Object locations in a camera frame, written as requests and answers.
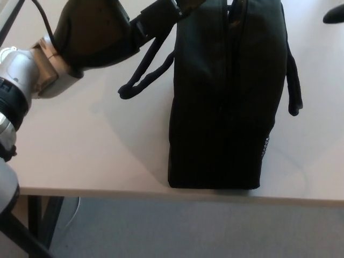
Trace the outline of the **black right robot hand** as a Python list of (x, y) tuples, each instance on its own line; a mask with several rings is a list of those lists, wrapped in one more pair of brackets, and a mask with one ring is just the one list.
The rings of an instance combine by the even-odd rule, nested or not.
[(324, 24), (339, 24), (344, 22), (344, 5), (338, 5), (326, 12), (322, 19)]

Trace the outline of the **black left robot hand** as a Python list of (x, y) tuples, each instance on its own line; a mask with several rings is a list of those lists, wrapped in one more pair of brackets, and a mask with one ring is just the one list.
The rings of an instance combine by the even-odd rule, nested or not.
[(116, 65), (182, 18), (176, 1), (155, 1), (130, 19), (120, 1), (68, 1), (54, 32), (59, 55), (74, 78)]

